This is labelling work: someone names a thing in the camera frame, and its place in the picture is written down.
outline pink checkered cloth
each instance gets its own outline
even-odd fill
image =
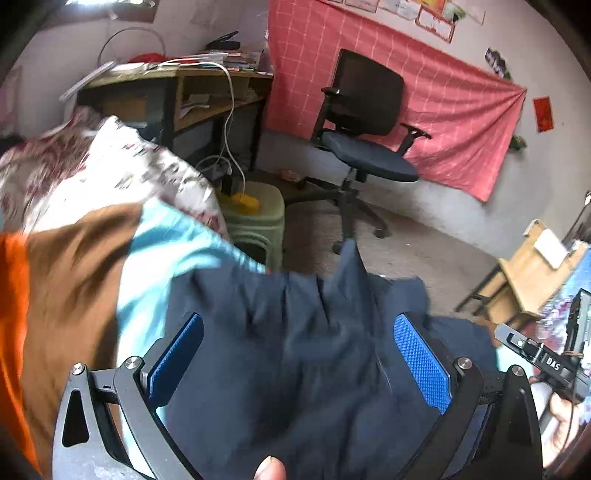
[[[526,90],[397,30],[318,0],[271,0],[275,80],[267,127],[310,138],[339,50],[370,57],[404,78],[400,122],[433,136],[405,156],[421,178],[489,199]],[[371,138],[397,150],[406,130]]]

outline person's hand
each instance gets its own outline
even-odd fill
[[[280,460],[268,456],[256,469],[254,480],[287,480],[287,473]]]
[[[571,402],[563,400],[556,393],[552,394],[552,397],[550,398],[550,411],[552,415],[556,417],[556,420],[558,420],[558,428],[556,428],[550,437],[550,440],[542,444],[542,463],[544,468],[549,467],[556,460],[563,449],[563,446],[564,450],[566,450],[577,436],[581,408],[580,405],[577,405],[574,408],[573,422],[570,428],[570,433],[567,434],[569,431],[571,408]]]

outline white wall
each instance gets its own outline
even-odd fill
[[[100,20],[39,31],[17,62],[23,75],[19,131],[32,137],[60,124],[59,96],[96,68],[100,48],[122,28],[153,28],[164,37],[168,55],[186,55],[233,30],[241,31],[237,38],[246,44],[259,43],[267,10],[267,0],[161,0],[153,24]],[[102,61],[152,51],[161,51],[153,35],[124,32],[109,43]]]
[[[517,133],[529,147],[509,153],[489,202],[421,181],[396,184],[370,177],[364,198],[431,225],[496,256],[508,256],[531,219],[542,218],[558,235],[574,221],[591,187],[591,83],[554,28],[524,0],[471,0],[486,8],[484,25],[464,19],[451,44],[413,22],[378,9],[380,21],[468,63],[487,69],[487,48],[499,50],[514,80],[528,89]],[[556,128],[537,132],[532,99],[549,96]],[[259,165],[293,168],[338,181],[346,167],[304,140],[266,132]]]

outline green plastic stool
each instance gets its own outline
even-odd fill
[[[266,183],[247,181],[245,193],[259,201],[256,214],[246,214],[227,200],[220,205],[228,232],[235,244],[253,245],[267,254],[265,265],[271,271],[280,271],[283,264],[283,232],[285,204],[278,188]]]

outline blue gripper pad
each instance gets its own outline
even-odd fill
[[[396,317],[394,341],[425,401],[443,415],[452,401],[449,377],[406,315]]]
[[[194,313],[150,372],[146,399],[153,408],[168,405],[203,341],[203,320]]]

